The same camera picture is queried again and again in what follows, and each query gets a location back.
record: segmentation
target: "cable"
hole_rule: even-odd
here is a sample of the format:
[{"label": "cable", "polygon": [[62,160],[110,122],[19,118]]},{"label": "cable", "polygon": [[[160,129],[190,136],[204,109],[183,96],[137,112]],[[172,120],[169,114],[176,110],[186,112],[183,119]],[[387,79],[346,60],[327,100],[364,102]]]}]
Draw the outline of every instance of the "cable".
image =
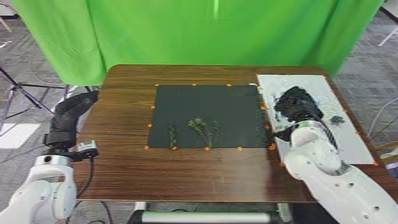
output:
[{"label": "cable", "polygon": [[96,222],[99,222],[101,224],[106,224],[106,223],[103,222],[103,220],[90,221],[87,224],[94,224]]},{"label": "cable", "polygon": [[[105,208],[105,211],[106,211],[106,215],[108,215],[108,223],[113,224],[113,219],[112,219],[112,215],[110,215],[108,205],[106,205],[106,203],[103,201],[99,201],[99,202],[101,202],[101,205],[103,205],[103,208]],[[69,224],[69,222],[71,222],[71,217],[73,216],[69,216],[67,219],[65,219],[65,224]],[[87,224],[94,224],[96,222],[99,222],[101,224],[106,224],[103,220],[94,220]]]},{"label": "cable", "polygon": [[0,161],[0,164],[5,163],[5,162],[9,162],[18,156],[28,154],[35,149],[39,149],[39,148],[42,148],[42,147],[44,147],[44,145],[33,147],[33,148],[32,148],[26,152],[23,152],[21,154],[18,154],[18,155],[14,155],[14,156],[10,156],[10,157],[7,156],[9,158],[5,158],[3,161]]},{"label": "cable", "polygon": [[391,126],[391,124],[394,123],[396,120],[398,120],[398,116],[394,117],[392,121],[391,121],[389,124],[384,126],[382,130],[376,132],[376,134],[373,135],[373,137],[369,138],[369,140],[375,139],[375,137],[378,136],[378,134],[382,133],[382,131],[387,129],[387,127]]},{"label": "cable", "polygon": [[89,179],[87,179],[87,182],[85,182],[85,185],[83,185],[83,189],[78,192],[78,198],[80,198],[80,196],[81,196],[81,194],[83,194],[83,192],[85,192],[85,190],[90,186],[92,177],[94,177],[94,157],[90,157],[90,174],[89,174]]},{"label": "cable", "polygon": [[[7,63],[7,61],[10,61],[12,56],[18,56],[21,59],[19,59],[18,62],[14,62],[14,63]],[[26,57],[23,54],[10,54],[3,61],[5,61],[5,63],[3,63],[3,67],[7,67],[7,68],[9,68],[9,67],[14,67],[14,66],[19,65],[21,63],[26,63],[26,64],[28,64],[28,73],[30,73],[30,75],[33,76],[33,78],[37,79],[37,81],[42,82],[44,84],[49,84],[49,85],[53,85],[53,84],[60,84],[58,79],[57,79],[57,82],[48,82],[46,80],[42,80],[42,79],[39,78],[39,76],[37,76],[37,74],[35,74],[35,72],[33,72],[32,61],[30,61],[28,57]]]},{"label": "cable", "polygon": [[382,115],[382,111],[385,109],[385,107],[389,106],[389,104],[398,100],[398,98],[394,98],[382,106],[378,112],[376,112],[376,116],[375,116],[375,119],[371,121],[371,125],[369,125],[369,131],[368,131],[368,137],[371,136],[371,131],[373,131],[373,128],[375,128],[375,124],[376,124],[376,120],[378,120],[378,117]]},{"label": "cable", "polygon": [[113,224],[113,219],[112,219],[112,215],[110,215],[110,209],[108,209],[108,205],[106,205],[105,201],[101,201],[101,204],[103,204],[103,208],[105,208],[105,211],[106,211],[106,214],[108,214],[108,223]]},{"label": "cable", "polygon": [[[83,201],[78,201],[78,203],[74,204],[73,211],[76,210],[78,205],[80,205],[81,202],[83,202]],[[71,217],[73,217],[73,213],[71,213],[71,216],[69,216],[67,219],[65,219],[65,224],[69,224]]]}]

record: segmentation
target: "white sheet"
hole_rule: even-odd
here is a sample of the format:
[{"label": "white sheet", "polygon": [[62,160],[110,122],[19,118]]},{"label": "white sheet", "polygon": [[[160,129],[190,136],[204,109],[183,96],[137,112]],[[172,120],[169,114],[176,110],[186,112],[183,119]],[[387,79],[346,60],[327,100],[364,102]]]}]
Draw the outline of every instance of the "white sheet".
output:
[{"label": "white sheet", "polygon": [[[323,121],[332,131],[336,138],[341,159],[348,164],[373,164],[373,156],[360,136],[355,133],[355,127],[352,120],[346,116],[337,97],[332,93],[330,86],[327,84],[325,77],[321,75],[257,75],[259,91],[263,93],[264,104],[268,107],[270,124],[275,131],[284,130],[291,126],[286,117],[280,113],[275,113],[275,99],[280,97],[284,91],[298,86],[305,89],[312,99],[318,103],[320,110],[323,112]],[[332,116],[339,116],[344,119],[344,123],[337,126],[330,123]],[[289,150],[289,144],[277,138],[277,149],[280,159],[284,158]]]}]

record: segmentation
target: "gray carpet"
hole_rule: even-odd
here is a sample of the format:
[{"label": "gray carpet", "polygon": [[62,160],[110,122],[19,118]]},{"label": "gray carpet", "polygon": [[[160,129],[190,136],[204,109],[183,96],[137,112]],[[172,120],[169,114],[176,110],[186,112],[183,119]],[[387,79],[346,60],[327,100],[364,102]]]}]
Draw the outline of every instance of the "gray carpet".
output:
[{"label": "gray carpet", "polygon": [[[35,84],[51,84],[64,86],[51,66],[46,62],[42,52],[33,42],[28,29],[21,20],[7,20],[9,26],[14,30],[12,33],[0,27],[0,66],[7,69],[12,77],[21,81]],[[376,114],[376,110],[382,105],[398,97],[398,35],[392,37],[382,47],[376,47],[385,35],[394,29],[394,22],[382,13],[376,14],[371,25],[368,27],[362,39],[357,43],[353,52],[346,59],[344,67],[341,69],[337,78],[334,79],[337,88],[346,98],[360,125],[368,130],[369,123]],[[0,80],[0,113],[5,107],[5,91],[9,85]],[[83,88],[76,88],[73,94],[83,92]],[[32,94],[41,97],[42,90],[30,89]],[[53,107],[64,91],[51,90],[44,98],[44,104]],[[28,102],[18,95],[12,111],[28,108]],[[375,132],[384,125],[394,119],[398,111],[398,103],[391,105],[376,123]],[[48,132],[48,122],[51,115],[37,109],[32,109],[28,113],[9,119],[7,123],[21,122],[21,125],[35,125],[37,129],[26,134],[28,138],[19,147],[5,148],[0,145],[0,210],[7,206],[7,201],[18,186],[23,183],[30,166],[33,164],[33,158],[41,153],[41,149],[30,151],[41,144],[42,134]],[[382,134],[373,139],[373,144],[380,145],[398,140],[398,122],[384,130]],[[110,212],[113,217],[113,223],[126,223],[129,213],[133,210],[133,203],[128,202],[106,202],[110,206]],[[188,211],[252,211],[268,210],[270,206],[264,204],[256,205],[231,205],[231,204],[197,204],[197,203],[153,203],[149,205],[151,210],[172,211],[174,209],[185,209]],[[71,223],[85,224],[92,220],[103,220],[106,222],[106,213],[97,202],[83,202],[76,209]]]}]

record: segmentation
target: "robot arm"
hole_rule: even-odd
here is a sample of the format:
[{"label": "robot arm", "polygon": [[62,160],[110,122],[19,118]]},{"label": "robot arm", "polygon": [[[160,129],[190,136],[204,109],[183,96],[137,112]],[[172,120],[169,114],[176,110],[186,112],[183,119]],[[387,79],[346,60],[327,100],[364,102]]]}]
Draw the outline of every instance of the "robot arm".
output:
[{"label": "robot arm", "polygon": [[341,162],[316,121],[296,124],[284,164],[339,223],[398,223],[396,202],[359,168]]},{"label": "robot arm", "polygon": [[49,134],[44,137],[48,150],[35,158],[25,183],[0,212],[0,223],[49,224],[71,216],[76,204],[76,186],[71,163],[97,155],[90,142],[81,151],[69,152],[76,144],[78,117],[97,101],[97,92],[76,95],[57,105]]}]

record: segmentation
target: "small plant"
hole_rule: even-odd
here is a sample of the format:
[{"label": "small plant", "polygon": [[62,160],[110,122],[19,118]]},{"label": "small plant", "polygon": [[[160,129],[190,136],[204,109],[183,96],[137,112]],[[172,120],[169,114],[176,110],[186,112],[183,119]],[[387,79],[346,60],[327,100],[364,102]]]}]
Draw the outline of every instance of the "small plant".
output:
[{"label": "small plant", "polygon": [[174,123],[169,123],[169,136],[170,136],[170,149],[177,149],[177,132],[176,132],[176,126]]},{"label": "small plant", "polygon": [[213,121],[213,132],[209,131],[208,124],[206,124],[202,118],[199,118],[199,117],[188,121],[188,127],[199,133],[199,135],[202,137],[204,144],[211,148],[215,145],[218,130],[220,130],[218,121]]}]

